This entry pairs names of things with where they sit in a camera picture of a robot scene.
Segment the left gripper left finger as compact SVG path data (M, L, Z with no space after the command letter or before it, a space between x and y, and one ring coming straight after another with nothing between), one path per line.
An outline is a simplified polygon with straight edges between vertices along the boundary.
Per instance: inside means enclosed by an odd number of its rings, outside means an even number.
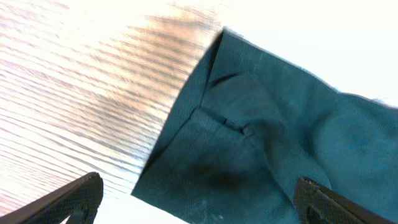
M103 199L103 180L90 172L1 217L1 224L93 224Z

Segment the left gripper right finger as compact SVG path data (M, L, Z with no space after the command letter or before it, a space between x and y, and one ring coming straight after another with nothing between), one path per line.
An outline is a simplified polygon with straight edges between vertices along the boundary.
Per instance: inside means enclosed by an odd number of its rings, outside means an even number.
M296 183L294 207L303 224L394 224L307 177Z

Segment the black polo shirt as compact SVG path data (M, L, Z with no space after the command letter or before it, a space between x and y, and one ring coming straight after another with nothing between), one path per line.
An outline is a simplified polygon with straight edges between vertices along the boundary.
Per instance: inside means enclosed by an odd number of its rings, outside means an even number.
M189 223L298 223L308 177L397 221L397 110L340 93L224 30L132 195Z

